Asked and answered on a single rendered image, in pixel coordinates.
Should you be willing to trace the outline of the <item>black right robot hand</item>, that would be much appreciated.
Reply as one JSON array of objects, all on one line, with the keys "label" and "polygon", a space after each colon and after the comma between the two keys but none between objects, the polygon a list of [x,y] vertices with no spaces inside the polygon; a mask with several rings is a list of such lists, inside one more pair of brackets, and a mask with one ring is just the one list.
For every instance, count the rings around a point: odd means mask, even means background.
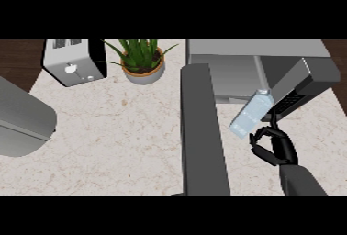
[{"label": "black right robot hand", "polygon": [[[272,151],[257,144],[257,141],[263,136],[272,138]],[[290,135],[278,127],[275,113],[272,113],[271,125],[260,128],[256,133],[250,134],[250,144],[253,146],[251,151],[254,155],[272,166],[299,164],[297,151]]]}]

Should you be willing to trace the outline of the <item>pale blue milk carton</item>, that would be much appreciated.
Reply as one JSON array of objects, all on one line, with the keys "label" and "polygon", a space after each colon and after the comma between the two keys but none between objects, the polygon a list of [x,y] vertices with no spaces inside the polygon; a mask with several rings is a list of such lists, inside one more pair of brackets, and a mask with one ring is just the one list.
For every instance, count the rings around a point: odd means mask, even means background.
[{"label": "pale blue milk carton", "polygon": [[241,139],[251,133],[272,107],[274,97],[271,91],[263,89],[257,90],[229,125],[231,131]]}]

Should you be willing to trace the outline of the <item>dark grey microwave door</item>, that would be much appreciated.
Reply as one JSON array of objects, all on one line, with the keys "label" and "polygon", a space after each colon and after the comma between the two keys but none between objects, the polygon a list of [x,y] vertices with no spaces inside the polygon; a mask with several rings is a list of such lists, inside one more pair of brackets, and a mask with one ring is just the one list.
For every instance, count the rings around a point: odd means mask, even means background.
[{"label": "dark grey microwave door", "polygon": [[207,64],[180,70],[180,136],[185,196],[229,196],[210,69]]}]

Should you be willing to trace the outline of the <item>grey microwave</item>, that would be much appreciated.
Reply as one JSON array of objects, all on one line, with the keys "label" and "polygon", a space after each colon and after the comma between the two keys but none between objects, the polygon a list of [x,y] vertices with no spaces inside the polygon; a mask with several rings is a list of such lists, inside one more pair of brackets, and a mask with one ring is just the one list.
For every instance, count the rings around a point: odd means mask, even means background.
[{"label": "grey microwave", "polygon": [[189,39],[186,63],[209,66],[219,104],[244,104],[257,90],[271,92],[265,122],[284,118],[340,82],[318,39]]}]

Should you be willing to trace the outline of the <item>green potted plant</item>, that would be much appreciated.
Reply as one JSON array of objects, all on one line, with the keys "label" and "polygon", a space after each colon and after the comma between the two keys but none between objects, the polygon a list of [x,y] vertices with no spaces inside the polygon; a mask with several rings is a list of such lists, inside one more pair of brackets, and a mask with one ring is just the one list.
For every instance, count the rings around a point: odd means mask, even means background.
[{"label": "green potted plant", "polygon": [[166,54],[176,45],[163,50],[157,39],[120,39],[120,50],[105,40],[104,43],[120,56],[121,62],[111,63],[123,67],[127,80],[138,85],[155,83],[166,71]]}]

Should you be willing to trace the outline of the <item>silver toaster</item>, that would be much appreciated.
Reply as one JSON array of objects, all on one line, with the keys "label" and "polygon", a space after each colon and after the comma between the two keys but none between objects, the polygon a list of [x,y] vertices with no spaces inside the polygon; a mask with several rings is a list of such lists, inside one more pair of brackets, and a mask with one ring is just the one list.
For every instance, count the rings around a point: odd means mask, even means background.
[{"label": "silver toaster", "polygon": [[65,87],[107,78],[105,42],[99,39],[48,39],[42,68]]}]

